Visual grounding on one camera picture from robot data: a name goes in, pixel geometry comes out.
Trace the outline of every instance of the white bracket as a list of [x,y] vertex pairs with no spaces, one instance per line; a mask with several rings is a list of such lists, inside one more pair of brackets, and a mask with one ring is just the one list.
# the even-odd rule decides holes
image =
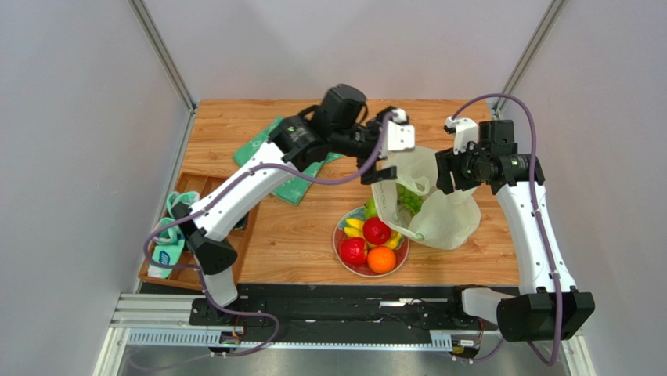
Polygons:
[[461,292],[463,311],[470,316],[481,317],[489,323],[498,324],[496,307],[503,299],[513,298],[486,287],[467,288]]
[[415,127],[408,123],[408,115],[404,110],[394,110],[394,116],[387,126],[387,136],[384,137],[380,150],[380,159],[385,159],[390,152],[415,149]]
[[478,126],[474,120],[468,117],[457,117],[452,120],[448,117],[445,122],[447,129],[456,130],[454,135],[454,154],[465,153],[469,142],[476,143],[479,140]]

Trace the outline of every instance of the red apple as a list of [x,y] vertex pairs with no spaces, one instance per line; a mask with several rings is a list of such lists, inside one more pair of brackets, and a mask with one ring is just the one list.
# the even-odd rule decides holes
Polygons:
[[367,219],[363,224],[363,237],[375,245],[381,245],[391,238],[391,229],[378,217]]
[[341,243],[340,255],[346,264],[363,265],[366,262],[366,242],[361,237],[345,239]]

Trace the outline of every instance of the orange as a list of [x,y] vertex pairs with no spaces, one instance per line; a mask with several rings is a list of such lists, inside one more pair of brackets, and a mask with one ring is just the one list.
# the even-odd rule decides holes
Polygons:
[[396,267],[396,254],[387,247],[375,247],[368,252],[368,267],[378,274],[389,273]]

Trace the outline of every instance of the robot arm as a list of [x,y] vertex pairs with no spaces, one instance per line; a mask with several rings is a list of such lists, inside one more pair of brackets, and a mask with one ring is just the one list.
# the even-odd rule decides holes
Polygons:
[[[445,194],[487,183],[498,198],[510,227],[519,263],[519,291],[514,297],[486,287],[460,287],[463,315],[497,324],[509,342],[553,339],[555,294],[552,271],[535,220],[528,178],[528,154],[518,154],[512,121],[487,121],[479,126],[468,118],[449,118],[448,133],[456,133],[454,147],[436,153],[438,188]],[[545,200],[544,176],[535,166],[534,188],[546,235],[563,291],[562,339],[569,339],[592,314],[590,293],[577,291],[565,266],[551,227]]]
[[[236,252],[226,240],[229,231],[262,198],[293,178],[291,172],[303,172],[312,163],[324,161],[329,152],[356,157],[357,166],[361,167],[373,157],[385,115],[388,117],[387,134],[378,158],[390,152],[414,149],[414,127],[409,124],[404,110],[388,107],[363,126],[356,123],[363,108],[366,108],[366,97],[359,90],[348,85],[331,88],[320,105],[283,119],[257,153],[214,192],[190,207],[174,206],[174,215],[180,219],[205,210],[217,201],[205,214],[180,227],[208,290],[218,304],[226,306],[237,296],[231,268]],[[254,169],[269,164],[275,168]],[[395,167],[377,171],[373,163],[361,175],[361,181],[371,184],[395,177]]]

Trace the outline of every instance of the plastic bag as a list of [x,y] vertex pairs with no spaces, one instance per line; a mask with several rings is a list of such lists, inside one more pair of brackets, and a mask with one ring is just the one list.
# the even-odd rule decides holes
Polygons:
[[[421,244],[448,250],[465,243],[478,228],[481,213],[471,196],[475,190],[445,195],[435,186],[438,166],[434,150],[417,146],[410,153],[391,154],[382,168],[389,166],[398,168],[398,178],[371,186],[377,214],[387,226]],[[397,184],[424,199],[414,217],[400,205]]]

